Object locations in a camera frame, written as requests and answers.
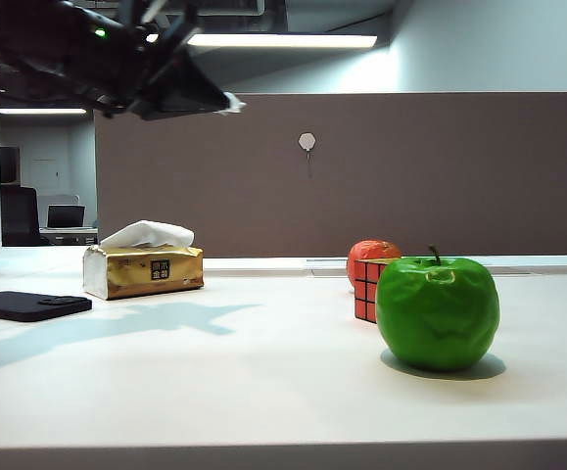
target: desk surface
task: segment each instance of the desk surface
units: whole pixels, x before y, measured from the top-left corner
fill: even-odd
[[[84,249],[3,249],[0,290],[85,295]],[[0,320],[0,463],[59,464],[42,449],[109,448],[122,468],[140,468],[138,449],[148,463],[169,458],[150,449],[367,444],[369,454],[532,442],[551,451],[539,443],[567,444],[567,257],[481,260],[498,272],[501,323],[484,359],[452,376],[407,370],[376,325],[354,318],[341,259],[206,259],[201,290],[87,295],[88,312]],[[395,461],[411,457],[394,449]],[[251,465],[264,468],[263,458]]]
[[[62,228],[53,228],[53,227],[41,227],[39,229],[39,233],[42,234],[51,234],[51,233],[80,233],[80,234],[97,234],[98,229],[94,227],[62,227]]]

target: ceiling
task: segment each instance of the ceiling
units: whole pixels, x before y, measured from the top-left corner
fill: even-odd
[[[182,15],[188,2],[198,8],[204,32],[374,34],[379,44],[385,45],[398,27],[395,18],[402,16],[399,12],[406,10],[411,0],[167,0],[154,16],[153,24],[159,29],[168,27]],[[115,1],[75,0],[73,3],[110,18],[116,16],[118,6]],[[225,84],[351,53],[341,49],[196,47],[191,47],[190,52],[197,66],[221,88]],[[0,70],[0,87],[26,86],[27,82],[22,83],[18,73]],[[2,96],[0,106],[24,104],[7,102]]]

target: white tissue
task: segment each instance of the white tissue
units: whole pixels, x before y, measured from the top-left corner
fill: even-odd
[[[194,242],[194,232],[169,223],[140,220],[126,225],[122,230],[100,242],[101,248],[126,248],[146,245],[160,247],[173,245],[187,248]]]
[[[221,111],[216,111],[219,115],[227,115],[229,113],[241,113],[242,108],[246,106],[246,103],[240,101],[240,99],[235,96],[233,93],[229,93],[228,91],[224,92],[224,96],[228,98],[228,108]]]

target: apple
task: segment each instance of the apple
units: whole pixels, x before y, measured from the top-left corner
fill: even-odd
[[[468,258],[392,261],[377,285],[379,331],[392,353],[420,369],[454,371],[486,353],[500,320],[490,272]]]
[[[384,240],[362,240],[349,250],[346,273],[354,286],[354,261],[356,259],[400,258],[401,250],[394,243]]]

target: rubik's cube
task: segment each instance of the rubik's cube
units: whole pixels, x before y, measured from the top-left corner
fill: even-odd
[[[354,316],[377,322],[375,299],[379,277],[394,258],[357,259],[354,262]]]

